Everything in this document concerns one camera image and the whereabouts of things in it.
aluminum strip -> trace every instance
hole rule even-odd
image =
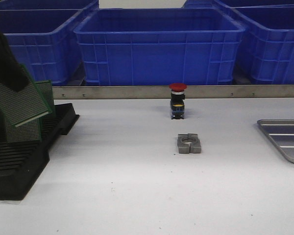
[[[294,98],[294,85],[188,86],[186,98]],[[55,99],[170,99],[168,86],[53,87]]]

blue plastic crate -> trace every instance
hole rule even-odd
[[[244,29],[218,10],[103,9],[76,29],[88,85],[230,84]]]
[[[183,8],[212,7],[212,0],[187,0]]]
[[[247,27],[238,65],[254,84],[294,84],[294,7],[234,11]]]
[[[234,7],[287,7],[294,6],[294,0],[212,0],[213,5],[231,15]]]
[[[98,0],[3,0],[0,10],[83,10],[84,16],[98,8]]]
[[[0,31],[34,80],[64,85],[81,63],[73,29],[81,10],[0,10]]]

black tray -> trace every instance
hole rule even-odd
[[[72,104],[55,106],[56,117],[44,119],[43,141],[0,142],[0,200],[22,200],[49,162],[48,149],[66,135],[79,115]]]

workbench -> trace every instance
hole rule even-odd
[[[0,235],[294,235],[294,164],[259,119],[294,98],[57,100],[80,119],[23,201],[0,201]],[[196,133],[201,154],[179,154]]]

metal tray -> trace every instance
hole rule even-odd
[[[260,130],[291,163],[294,163],[294,120],[259,120]]]

